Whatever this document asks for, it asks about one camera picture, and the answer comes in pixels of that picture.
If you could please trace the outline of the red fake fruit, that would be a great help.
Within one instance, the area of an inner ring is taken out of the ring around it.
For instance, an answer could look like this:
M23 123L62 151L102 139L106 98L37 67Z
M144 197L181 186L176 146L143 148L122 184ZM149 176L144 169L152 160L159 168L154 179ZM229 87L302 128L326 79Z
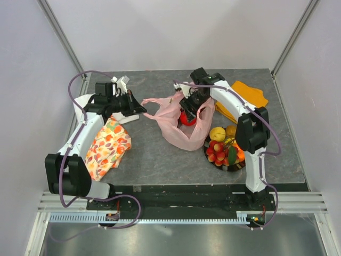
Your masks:
M188 123L188 117L184 109L181 108L181 114L179 117L179 122L185 126L192 126L195 123Z

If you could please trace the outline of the pink plastic bag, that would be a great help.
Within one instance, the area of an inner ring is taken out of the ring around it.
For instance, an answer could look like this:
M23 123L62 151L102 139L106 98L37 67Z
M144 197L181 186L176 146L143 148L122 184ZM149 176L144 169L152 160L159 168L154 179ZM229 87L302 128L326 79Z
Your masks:
M144 116L157 122L167 142L177 148L194 151L204 145L204 141L210 132L215 111L214 100L209 98L200 106L195 124L178 127L178 119L181 115L180 101L183 98L183 93L176 92L167 98L144 99L141 104L158 104L159 109L154 115L145 113Z

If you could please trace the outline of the brown fake kiwi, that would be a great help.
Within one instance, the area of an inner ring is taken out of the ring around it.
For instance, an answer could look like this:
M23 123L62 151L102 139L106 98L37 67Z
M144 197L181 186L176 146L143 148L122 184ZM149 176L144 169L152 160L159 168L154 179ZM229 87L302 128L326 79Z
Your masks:
M227 137L234 138L236 136L237 127L235 125L229 125L225 129Z

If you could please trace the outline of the fake orange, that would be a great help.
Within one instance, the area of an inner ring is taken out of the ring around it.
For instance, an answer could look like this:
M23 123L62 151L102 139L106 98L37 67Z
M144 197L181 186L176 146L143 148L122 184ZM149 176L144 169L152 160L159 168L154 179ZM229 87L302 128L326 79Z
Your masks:
M240 162L244 161L245 160L245 152L242 150L238 150L237 157L238 157Z

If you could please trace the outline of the yellow fake banana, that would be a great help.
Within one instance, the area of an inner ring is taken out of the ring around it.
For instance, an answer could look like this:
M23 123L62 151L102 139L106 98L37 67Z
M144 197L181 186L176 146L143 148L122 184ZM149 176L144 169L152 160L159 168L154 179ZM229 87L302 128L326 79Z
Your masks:
M224 141L224 145L227 146L227 145L233 145L235 143L235 138L227 138L225 141Z

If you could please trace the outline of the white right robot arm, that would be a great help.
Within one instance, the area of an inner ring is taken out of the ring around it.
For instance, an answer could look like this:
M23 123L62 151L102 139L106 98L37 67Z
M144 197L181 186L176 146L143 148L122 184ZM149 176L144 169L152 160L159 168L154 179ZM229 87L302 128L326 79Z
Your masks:
M181 91L184 99L180 105L187 121L195 119L199 108L212 98L221 103L237 120L236 142L245 152L246 188L245 206L256 210L263 204L260 194L266 188L264 156L270 138L269 115L264 107L257 108L237 93L219 73L208 74L203 68L194 70L193 83L174 81L174 89Z

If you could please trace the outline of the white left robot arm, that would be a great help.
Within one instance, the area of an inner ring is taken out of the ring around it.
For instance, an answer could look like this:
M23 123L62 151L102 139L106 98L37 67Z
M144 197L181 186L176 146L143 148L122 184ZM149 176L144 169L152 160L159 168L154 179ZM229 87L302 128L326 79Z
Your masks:
M76 130L66 144L45 158L49 191L53 194L98 198L106 210L113 209L117 197L111 193L113 186L93 181L85 164L86 153L92 140L114 113L125 117L146 113L126 85L128 78L111 82L97 82L95 93L81 108L82 116Z

